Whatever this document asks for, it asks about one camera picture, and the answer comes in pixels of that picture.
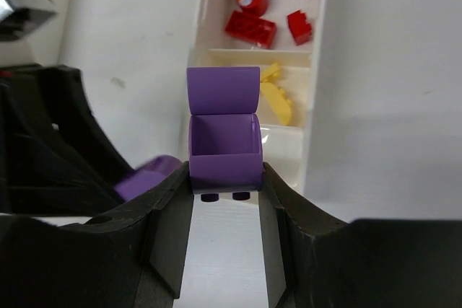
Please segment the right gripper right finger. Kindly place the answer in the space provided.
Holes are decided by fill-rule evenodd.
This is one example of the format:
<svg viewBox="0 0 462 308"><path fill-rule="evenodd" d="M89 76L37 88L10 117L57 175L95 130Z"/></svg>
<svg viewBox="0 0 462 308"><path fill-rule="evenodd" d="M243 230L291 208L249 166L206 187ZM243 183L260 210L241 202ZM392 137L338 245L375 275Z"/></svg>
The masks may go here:
<svg viewBox="0 0 462 308"><path fill-rule="evenodd" d="M346 223L269 165L258 193L270 307L459 307L461 223Z"/></svg>

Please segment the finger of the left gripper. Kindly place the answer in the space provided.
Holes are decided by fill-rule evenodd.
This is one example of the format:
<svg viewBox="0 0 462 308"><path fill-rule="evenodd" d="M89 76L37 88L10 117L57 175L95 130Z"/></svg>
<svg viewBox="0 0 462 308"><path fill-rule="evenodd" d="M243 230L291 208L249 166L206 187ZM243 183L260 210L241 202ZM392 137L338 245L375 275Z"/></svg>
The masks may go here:
<svg viewBox="0 0 462 308"><path fill-rule="evenodd" d="M133 173L97 123L79 69L1 69L1 212L94 216Z"/></svg>

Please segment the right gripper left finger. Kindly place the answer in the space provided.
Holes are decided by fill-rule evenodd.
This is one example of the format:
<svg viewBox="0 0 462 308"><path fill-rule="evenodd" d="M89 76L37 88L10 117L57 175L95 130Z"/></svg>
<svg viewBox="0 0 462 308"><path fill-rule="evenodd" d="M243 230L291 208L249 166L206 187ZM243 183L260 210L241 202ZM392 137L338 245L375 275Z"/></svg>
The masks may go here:
<svg viewBox="0 0 462 308"><path fill-rule="evenodd" d="M3 307L171 307L194 196L182 164L155 188L83 224L1 218Z"/></svg>

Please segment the purple flower lego lid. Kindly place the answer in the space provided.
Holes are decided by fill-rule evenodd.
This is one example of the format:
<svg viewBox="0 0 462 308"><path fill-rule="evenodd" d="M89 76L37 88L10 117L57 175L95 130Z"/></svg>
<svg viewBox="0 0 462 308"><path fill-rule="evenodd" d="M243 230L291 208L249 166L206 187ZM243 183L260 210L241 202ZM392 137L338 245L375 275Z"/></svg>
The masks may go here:
<svg viewBox="0 0 462 308"><path fill-rule="evenodd" d="M123 178L114 189L124 201L131 201L159 185L181 164L179 159L170 155L155 157Z"/></svg>

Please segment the purple flower lego box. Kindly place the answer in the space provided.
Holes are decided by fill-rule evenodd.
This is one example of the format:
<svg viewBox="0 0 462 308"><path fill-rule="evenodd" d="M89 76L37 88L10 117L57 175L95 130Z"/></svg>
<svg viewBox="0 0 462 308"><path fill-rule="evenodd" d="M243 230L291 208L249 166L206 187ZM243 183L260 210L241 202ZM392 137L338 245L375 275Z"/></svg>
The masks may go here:
<svg viewBox="0 0 462 308"><path fill-rule="evenodd" d="M193 193L208 203L220 193L248 200L263 176L259 67L189 67L186 81Z"/></svg>

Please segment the red 2x2 lego brick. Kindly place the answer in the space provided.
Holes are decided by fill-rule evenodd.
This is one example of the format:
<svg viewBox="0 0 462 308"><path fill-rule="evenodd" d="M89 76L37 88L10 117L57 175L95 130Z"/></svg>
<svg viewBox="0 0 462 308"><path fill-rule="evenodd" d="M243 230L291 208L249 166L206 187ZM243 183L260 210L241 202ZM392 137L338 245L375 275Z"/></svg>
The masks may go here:
<svg viewBox="0 0 462 308"><path fill-rule="evenodd" d="M295 45L302 45L311 40L313 26L308 21L306 13L297 10L287 15L287 26L295 42Z"/></svg>

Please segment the red 2x4 lego brick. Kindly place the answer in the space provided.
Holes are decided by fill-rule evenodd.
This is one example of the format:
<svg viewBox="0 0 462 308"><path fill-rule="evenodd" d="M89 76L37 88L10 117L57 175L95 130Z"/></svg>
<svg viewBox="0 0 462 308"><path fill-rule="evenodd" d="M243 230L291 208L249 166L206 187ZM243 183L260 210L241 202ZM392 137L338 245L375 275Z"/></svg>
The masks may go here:
<svg viewBox="0 0 462 308"><path fill-rule="evenodd" d="M265 49L272 48L276 31L274 22L238 11L231 14L225 26L225 32L230 37Z"/></svg>

